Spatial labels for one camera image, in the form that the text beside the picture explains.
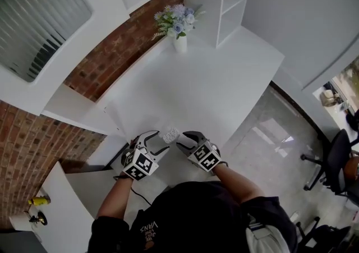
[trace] sleeve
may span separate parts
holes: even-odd
[[[241,204],[241,211],[253,216],[263,225],[271,225],[280,231],[291,252],[297,251],[297,231],[278,197],[257,197]]]
[[[114,217],[99,217],[92,224],[92,236],[88,253],[120,253],[127,252],[130,228],[128,224]]]

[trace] orange object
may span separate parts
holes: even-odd
[[[346,180],[355,181],[358,178],[359,157],[352,157],[344,167],[344,177]]]

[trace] vase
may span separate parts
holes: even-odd
[[[177,53],[187,52],[187,36],[180,36],[178,39],[173,38],[173,45]]]

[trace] flower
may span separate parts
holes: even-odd
[[[180,22],[181,24],[183,23],[183,19],[184,19],[184,17],[176,17],[176,20],[178,22]]]
[[[185,13],[186,7],[182,4],[177,4],[175,5],[175,7],[173,8],[173,10],[175,12],[179,12],[179,13]]]
[[[177,36],[176,31],[174,30],[174,28],[170,27],[167,30],[167,35],[170,36],[171,38],[175,38]]]
[[[183,27],[185,28],[186,31],[190,31],[190,30],[192,30],[194,28],[193,25],[189,24],[186,21],[184,22]]]
[[[165,6],[164,11],[166,13],[170,12],[171,11],[171,6]]]
[[[186,16],[186,22],[188,22],[189,24],[193,24],[195,22],[195,20],[196,19],[195,19],[194,15],[191,13]]]
[[[174,12],[171,14],[171,17],[172,17],[173,19],[183,19],[183,13],[178,12],[178,11],[174,11]]]
[[[161,12],[157,12],[157,13],[155,14],[155,20],[156,20],[156,21],[158,21],[159,19],[161,19],[161,17],[162,17],[162,13],[161,13]]]
[[[173,28],[174,28],[174,30],[176,31],[177,34],[183,32],[183,30],[184,30],[183,25],[180,24],[179,22],[174,24]]]
[[[185,10],[185,15],[186,16],[193,15],[194,13],[195,13],[195,11],[192,8],[186,8],[186,10]]]

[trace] window blind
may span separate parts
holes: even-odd
[[[90,16],[84,0],[0,0],[0,64],[32,82]]]

